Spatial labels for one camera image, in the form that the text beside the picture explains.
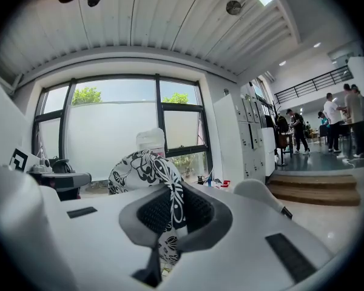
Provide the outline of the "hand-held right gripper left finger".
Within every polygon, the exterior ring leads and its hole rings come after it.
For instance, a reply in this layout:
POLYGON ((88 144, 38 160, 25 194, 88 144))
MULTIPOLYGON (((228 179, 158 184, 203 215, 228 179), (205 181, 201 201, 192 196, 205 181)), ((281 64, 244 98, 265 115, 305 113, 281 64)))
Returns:
POLYGON ((159 230, 170 191, 158 185, 73 201, 55 200, 55 240, 63 264, 56 289, 163 289, 159 230))

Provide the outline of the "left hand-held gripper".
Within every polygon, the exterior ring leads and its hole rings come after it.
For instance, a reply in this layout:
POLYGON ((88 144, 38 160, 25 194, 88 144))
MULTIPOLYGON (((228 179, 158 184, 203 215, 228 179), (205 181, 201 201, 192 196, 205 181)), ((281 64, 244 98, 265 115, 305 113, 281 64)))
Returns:
POLYGON ((49 159, 15 149, 9 166, 30 175, 40 186, 54 189, 61 201, 79 199, 79 188, 92 181, 89 173, 53 173, 49 159))

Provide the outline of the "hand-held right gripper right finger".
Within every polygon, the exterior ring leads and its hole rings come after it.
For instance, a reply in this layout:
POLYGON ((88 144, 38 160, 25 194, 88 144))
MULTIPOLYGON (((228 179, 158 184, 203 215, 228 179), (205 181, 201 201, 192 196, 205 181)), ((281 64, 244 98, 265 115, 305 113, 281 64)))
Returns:
POLYGON ((321 269, 333 257, 311 232, 266 204, 226 192, 204 193, 226 205, 233 221, 227 234, 207 250, 184 253, 161 289, 288 289, 295 286, 266 237, 283 234, 321 269))

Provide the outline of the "black white floral cushion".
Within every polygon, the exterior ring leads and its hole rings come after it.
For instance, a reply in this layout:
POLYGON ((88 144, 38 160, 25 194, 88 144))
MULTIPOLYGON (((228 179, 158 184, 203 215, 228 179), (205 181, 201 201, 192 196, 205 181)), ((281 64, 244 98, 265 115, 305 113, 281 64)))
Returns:
POLYGON ((141 150, 124 157, 112 169, 108 178, 108 193, 116 195, 164 184, 170 192, 166 197, 166 225, 158 240, 160 258, 170 266, 179 256, 177 243, 187 235, 184 212, 183 179, 175 165, 151 150, 141 150))

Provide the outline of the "black office chair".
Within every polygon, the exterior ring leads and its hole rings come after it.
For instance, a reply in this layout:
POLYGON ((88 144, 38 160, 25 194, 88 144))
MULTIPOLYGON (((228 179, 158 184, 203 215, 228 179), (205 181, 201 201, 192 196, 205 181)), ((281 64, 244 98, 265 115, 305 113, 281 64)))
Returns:
POLYGON ((75 173, 68 159, 49 159, 53 173, 75 173))

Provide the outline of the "grey upholstered chair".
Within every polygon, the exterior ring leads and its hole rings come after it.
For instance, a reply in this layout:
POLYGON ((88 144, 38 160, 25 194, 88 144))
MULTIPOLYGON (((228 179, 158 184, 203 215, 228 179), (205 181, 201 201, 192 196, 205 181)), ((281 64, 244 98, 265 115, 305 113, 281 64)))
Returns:
POLYGON ((233 188, 232 193, 260 201, 289 219, 292 219, 292 213, 270 192, 264 183, 257 179, 250 178, 239 182, 233 188))

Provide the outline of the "white window counter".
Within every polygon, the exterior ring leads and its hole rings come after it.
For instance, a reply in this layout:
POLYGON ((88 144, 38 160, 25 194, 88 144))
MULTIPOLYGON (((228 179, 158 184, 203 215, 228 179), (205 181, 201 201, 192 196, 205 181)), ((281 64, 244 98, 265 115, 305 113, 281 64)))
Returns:
POLYGON ((226 193, 233 193, 233 187, 209 187, 207 185, 200 185, 197 184, 195 182, 189 183, 189 185, 195 189, 198 189, 204 193, 209 193, 209 192, 226 192, 226 193))

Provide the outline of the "black-framed window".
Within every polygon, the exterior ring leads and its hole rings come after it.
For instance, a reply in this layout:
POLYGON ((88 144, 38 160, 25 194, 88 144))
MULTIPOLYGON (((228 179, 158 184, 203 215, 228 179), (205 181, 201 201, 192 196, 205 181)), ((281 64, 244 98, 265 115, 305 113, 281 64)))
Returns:
POLYGON ((32 153, 68 159, 92 181, 79 188, 107 192, 110 171, 137 150, 139 132, 160 128, 165 154, 182 178, 197 181, 212 171, 204 102, 198 82, 160 75, 118 75, 71 79, 39 95, 32 153))

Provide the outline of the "wooden step platform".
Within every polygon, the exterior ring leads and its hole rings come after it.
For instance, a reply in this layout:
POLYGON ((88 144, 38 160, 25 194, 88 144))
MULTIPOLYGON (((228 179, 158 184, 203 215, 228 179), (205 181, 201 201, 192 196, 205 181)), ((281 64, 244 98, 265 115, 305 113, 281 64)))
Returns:
POLYGON ((280 200, 319 206, 359 206, 361 198, 356 186, 352 175, 275 175, 268 181, 268 189, 280 200))

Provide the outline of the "large clear water bottle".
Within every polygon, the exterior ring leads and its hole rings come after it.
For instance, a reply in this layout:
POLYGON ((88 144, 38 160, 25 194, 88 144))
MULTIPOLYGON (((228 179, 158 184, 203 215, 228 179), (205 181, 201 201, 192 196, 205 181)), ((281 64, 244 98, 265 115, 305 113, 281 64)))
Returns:
POLYGON ((164 145, 164 132, 160 128, 139 132, 136 136, 136 147, 138 150, 151 150, 157 155, 165 157, 164 145))

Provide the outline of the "white locker cabinet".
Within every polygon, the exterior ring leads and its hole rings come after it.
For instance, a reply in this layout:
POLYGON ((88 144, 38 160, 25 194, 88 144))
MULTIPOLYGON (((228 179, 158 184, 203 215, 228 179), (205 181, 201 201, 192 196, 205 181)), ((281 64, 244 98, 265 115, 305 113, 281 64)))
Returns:
POLYGON ((234 187, 245 179, 265 182, 275 170, 274 129, 270 108, 248 86, 232 90, 213 103, 220 145, 221 170, 216 177, 234 187))

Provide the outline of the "coat stand with dark bags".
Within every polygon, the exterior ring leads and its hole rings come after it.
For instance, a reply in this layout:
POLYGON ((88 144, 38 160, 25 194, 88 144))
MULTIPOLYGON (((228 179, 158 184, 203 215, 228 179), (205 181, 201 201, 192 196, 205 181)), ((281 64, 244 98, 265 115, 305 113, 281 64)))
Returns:
POLYGON ((275 130, 276 130, 276 144, 280 150, 280 163, 279 166, 285 166, 284 155, 288 146, 287 132, 289 130, 288 122, 284 116, 279 114, 276 107, 274 106, 275 112, 275 130))

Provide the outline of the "black balcony railing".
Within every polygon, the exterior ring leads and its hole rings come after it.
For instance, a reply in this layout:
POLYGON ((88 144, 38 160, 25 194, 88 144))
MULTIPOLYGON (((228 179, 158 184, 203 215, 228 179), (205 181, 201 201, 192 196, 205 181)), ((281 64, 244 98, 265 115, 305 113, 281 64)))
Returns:
POLYGON ((301 82, 295 86, 274 94, 278 104, 297 99, 336 84, 352 80, 354 77, 347 65, 324 73, 315 78, 301 82))

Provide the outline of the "round ceiling device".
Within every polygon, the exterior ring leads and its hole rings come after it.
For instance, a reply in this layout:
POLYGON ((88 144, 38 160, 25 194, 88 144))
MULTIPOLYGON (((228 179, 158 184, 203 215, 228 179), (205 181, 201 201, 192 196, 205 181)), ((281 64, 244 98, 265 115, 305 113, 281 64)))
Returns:
POLYGON ((236 16, 241 12, 242 4, 236 0, 229 1, 226 4, 226 12, 229 15, 236 16))

